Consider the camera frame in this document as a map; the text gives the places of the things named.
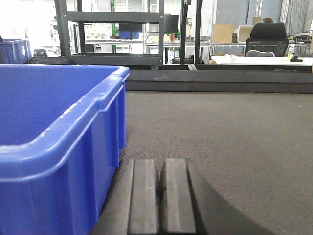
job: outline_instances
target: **white container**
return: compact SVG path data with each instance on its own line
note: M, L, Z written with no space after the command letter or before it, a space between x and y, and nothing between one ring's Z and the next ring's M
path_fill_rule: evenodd
M290 44L288 49L288 59L291 59L293 57L293 54L295 53L295 44Z
M235 33L237 33L237 42L245 43L246 40L250 37L253 27L254 26L249 25L239 26L239 28L235 30Z

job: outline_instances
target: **black office chair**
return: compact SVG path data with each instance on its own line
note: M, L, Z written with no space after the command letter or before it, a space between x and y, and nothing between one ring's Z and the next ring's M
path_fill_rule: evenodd
M276 57L283 57L288 48L289 39L283 22L257 23L246 40L245 56L250 50L271 51Z

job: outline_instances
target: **white basket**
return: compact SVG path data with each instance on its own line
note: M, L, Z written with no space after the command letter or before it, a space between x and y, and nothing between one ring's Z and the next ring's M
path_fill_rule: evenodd
M86 40L105 40L110 39L111 36L111 27L103 26L101 24L85 26Z
M305 43L296 43L294 47L294 53L299 57L307 57L311 55L311 45Z
M237 32L237 42L245 43L246 40L250 37L250 33L252 29L253 29L253 26L249 26L249 25L239 26L238 32Z

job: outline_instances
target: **blue bin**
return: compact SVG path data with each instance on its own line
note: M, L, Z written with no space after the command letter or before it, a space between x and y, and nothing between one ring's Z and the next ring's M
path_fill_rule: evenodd
M29 39L5 39L0 42L0 63L23 64L31 57Z
M133 39L139 38L139 32L129 32L129 31L119 31L118 37L129 39L129 38L131 38L131 33L133 34Z
M0 65L0 234L86 235L125 148L118 66Z

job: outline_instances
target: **metal shelving unit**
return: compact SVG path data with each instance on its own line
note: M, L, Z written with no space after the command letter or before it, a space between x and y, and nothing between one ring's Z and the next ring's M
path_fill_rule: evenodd
M58 19L61 55L77 64L93 65L156 65L163 64L164 0L159 0L159 12L83 12L82 0L76 0L78 11L67 11L66 0L55 0ZM71 54L68 22L79 25L80 53ZM121 54L87 53L85 48L84 23L134 23L159 24L159 53Z
M227 48L227 47L242 48L242 54L244 54L244 53L245 53L246 43L212 43L212 46L211 46L211 55L214 55L216 48L222 48L222 49L224 49L224 48Z

